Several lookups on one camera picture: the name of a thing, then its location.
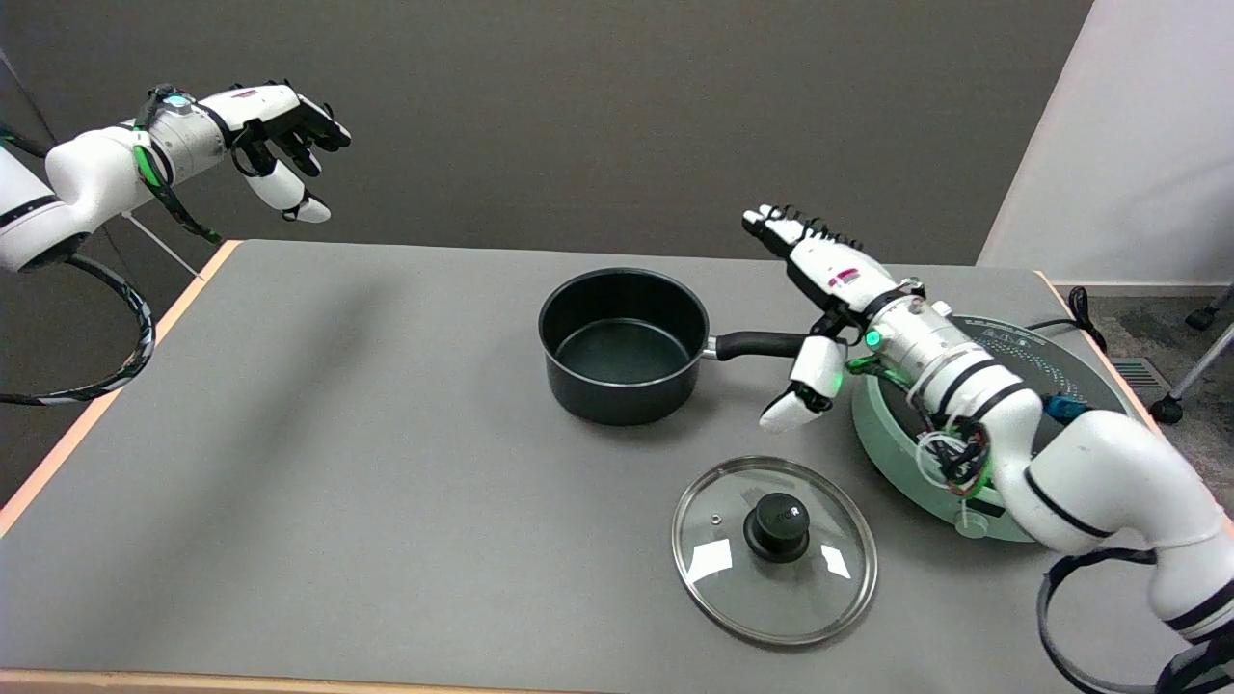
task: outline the gray table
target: gray table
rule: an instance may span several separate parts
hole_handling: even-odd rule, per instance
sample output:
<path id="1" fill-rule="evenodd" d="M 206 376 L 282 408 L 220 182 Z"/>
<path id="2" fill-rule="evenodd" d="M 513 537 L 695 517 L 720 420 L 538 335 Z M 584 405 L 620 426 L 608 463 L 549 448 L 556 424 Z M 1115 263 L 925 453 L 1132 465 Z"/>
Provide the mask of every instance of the gray table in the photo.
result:
<path id="1" fill-rule="evenodd" d="M 0 667 L 590 692 L 1065 692 L 1033 604 L 1053 557 L 970 541 L 864 457 L 847 394 L 760 432 L 785 361 L 705 363 L 640 429 L 587 425 L 544 383 L 536 316 L 560 282 L 639 265 L 716 332 L 805 328 L 776 262 L 246 242 L 0 540 Z M 958 312 L 1062 315 L 1033 273 L 897 267 Z M 1101 363 L 1076 332 L 1058 341 Z M 866 617 L 803 652 L 749 646 L 679 584 L 669 524 L 711 466 L 814 467 L 864 510 Z M 1149 572 L 1056 601 L 1081 664 L 1149 679 L 1181 646 Z M 1091 625 L 1091 631 L 1085 631 Z"/>

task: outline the gray wall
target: gray wall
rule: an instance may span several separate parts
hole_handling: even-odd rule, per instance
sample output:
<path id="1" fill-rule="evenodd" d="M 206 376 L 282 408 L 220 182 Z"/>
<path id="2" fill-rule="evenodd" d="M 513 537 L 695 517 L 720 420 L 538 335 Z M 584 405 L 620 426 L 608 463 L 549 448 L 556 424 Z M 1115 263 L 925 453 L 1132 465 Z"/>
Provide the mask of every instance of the gray wall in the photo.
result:
<path id="1" fill-rule="evenodd" d="M 284 224 L 217 167 L 179 190 L 232 237 L 761 257 L 739 215 L 779 201 L 887 262 L 971 263 L 1088 5 L 4 0 L 0 46 L 59 133 L 131 117 L 159 82 L 286 77 L 329 101 L 355 136 L 312 182 L 334 219 Z M 165 310 L 188 275 L 111 230 Z M 89 251 L 115 262 L 99 235 Z M 70 275 L 0 277 L 5 389 L 126 353 L 117 301 Z M 0 498 L 74 414 L 0 410 Z"/>

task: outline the lid knob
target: lid knob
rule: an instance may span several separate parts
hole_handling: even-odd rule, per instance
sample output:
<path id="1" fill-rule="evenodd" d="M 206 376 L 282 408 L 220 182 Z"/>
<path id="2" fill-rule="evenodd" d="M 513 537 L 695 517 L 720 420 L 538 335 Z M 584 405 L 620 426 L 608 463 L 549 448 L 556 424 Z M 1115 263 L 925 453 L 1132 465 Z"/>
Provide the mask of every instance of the lid knob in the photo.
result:
<path id="1" fill-rule="evenodd" d="M 801 558 L 810 547 L 810 512 L 791 494 L 774 491 L 759 499 L 742 530 L 754 554 L 776 564 Z"/>

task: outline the saucepan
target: saucepan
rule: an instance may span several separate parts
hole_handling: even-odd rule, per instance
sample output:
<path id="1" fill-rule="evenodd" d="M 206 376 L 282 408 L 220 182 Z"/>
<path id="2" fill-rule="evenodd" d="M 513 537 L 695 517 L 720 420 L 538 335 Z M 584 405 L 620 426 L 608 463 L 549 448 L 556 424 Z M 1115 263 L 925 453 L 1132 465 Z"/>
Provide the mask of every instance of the saucepan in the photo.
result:
<path id="1" fill-rule="evenodd" d="M 702 301 L 670 277 L 639 268 L 579 275 L 540 309 L 549 389 L 578 417 L 650 424 L 690 399 L 701 359 L 793 358 L 806 338 L 753 331 L 713 337 L 708 328 Z"/>

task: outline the glass lid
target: glass lid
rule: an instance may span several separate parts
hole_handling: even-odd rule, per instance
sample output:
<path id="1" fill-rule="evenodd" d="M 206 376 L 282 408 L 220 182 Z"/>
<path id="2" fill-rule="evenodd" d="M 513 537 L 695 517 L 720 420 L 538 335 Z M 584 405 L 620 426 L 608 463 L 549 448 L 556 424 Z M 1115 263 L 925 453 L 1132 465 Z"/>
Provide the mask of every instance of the glass lid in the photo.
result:
<path id="1" fill-rule="evenodd" d="M 853 500 L 821 474 L 766 456 L 721 463 L 686 489 L 673 553 L 708 616 L 772 646 L 842 632 L 869 606 L 879 574 Z"/>

